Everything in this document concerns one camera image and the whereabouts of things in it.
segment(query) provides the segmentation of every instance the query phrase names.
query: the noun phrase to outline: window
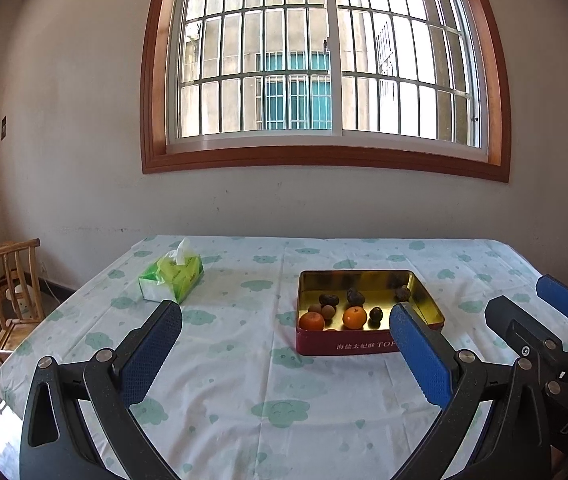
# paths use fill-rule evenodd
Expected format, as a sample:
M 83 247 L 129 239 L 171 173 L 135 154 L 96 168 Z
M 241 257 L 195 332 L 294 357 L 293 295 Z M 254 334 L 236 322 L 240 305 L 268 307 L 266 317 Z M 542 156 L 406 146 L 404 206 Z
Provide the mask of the window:
M 371 166 L 407 167 L 398 161 L 417 152 L 429 156 L 415 169 L 508 178 L 506 72 L 487 0 L 155 0 L 149 26 L 154 9 L 166 23 L 142 85 L 157 76 L 163 88 L 142 89 L 145 169 L 145 152 L 176 169 L 169 158 L 204 150 L 269 148 L 272 164 L 276 146 L 296 146 L 303 164 L 346 146 L 359 166 L 366 152 Z

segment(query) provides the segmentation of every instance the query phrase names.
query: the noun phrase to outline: chair seat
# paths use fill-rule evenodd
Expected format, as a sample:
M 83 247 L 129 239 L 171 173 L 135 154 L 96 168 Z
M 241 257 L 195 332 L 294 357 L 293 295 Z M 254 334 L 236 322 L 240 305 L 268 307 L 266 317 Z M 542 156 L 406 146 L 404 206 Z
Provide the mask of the chair seat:
M 0 365 L 27 338 L 39 323 L 10 324 L 0 332 Z

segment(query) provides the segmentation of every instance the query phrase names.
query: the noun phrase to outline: wooden window frame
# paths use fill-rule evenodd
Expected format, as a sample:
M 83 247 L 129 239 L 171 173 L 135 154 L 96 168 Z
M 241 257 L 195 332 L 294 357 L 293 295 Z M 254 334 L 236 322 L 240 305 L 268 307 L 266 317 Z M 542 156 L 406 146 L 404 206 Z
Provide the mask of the wooden window frame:
M 429 171 L 508 182 L 510 175 L 510 96 L 506 62 L 488 0 L 468 0 L 479 37 L 488 107 L 488 160 L 435 153 L 336 146 L 241 146 L 241 139 L 203 139 L 196 149 L 169 152 L 165 95 L 169 34 L 174 0 L 151 0 L 146 22 L 140 88 L 142 173 L 244 166 L 357 166 Z

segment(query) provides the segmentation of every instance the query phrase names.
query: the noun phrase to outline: red tin box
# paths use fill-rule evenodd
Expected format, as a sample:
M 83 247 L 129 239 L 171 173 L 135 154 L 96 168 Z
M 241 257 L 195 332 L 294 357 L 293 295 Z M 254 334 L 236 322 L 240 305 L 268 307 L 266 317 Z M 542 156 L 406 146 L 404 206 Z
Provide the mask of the red tin box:
M 409 303 L 433 329 L 441 330 L 444 316 L 430 297 L 428 290 L 410 270 L 305 270 L 299 276 L 297 295 L 296 347 L 301 355 L 357 355 L 397 352 L 391 337 L 388 320 L 391 309 L 399 303 L 395 289 L 407 285 L 411 291 Z M 349 307 L 346 291 L 356 288 L 366 297 L 364 310 L 368 314 L 378 306 L 384 312 L 380 324 L 368 321 L 360 330 L 349 330 L 341 322 Z M 299 318 L 308 307 L 319 303 L 320 294 L 336 294 L 339 305 L 335 317 L 326 322 L 323 331 L 302 330 Z

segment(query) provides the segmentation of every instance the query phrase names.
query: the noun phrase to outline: table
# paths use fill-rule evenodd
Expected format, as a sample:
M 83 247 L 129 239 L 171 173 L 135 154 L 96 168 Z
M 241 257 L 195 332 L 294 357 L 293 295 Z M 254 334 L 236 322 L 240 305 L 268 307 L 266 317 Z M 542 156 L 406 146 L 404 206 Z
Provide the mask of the table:
M 36 362 L 87 360 L 115 348 L 157 306 L 137 276 L 179 244 L 149 237 L 80 288 L 0 368 L 0 396 L 22 415 Z M 390 478 L 439 408 L 401 354 L 310 358 L 295 353 L 295 303 L 306 269 L 410 269 L 440 306 L 456 349 L 512 364 L 486 326 L 501 294 L 555 332 L 568 320 L 539 300 L 539 273 L 490 240 L 192 237 L 205 274 L 183 302 L 184 326 L 146 398 L 131 411 L 182 478 Z M 90 406 L 82 406 L 104 463 L 125 476 Z M 472 452 L 488 413 L 480 405 L 448 474 Z

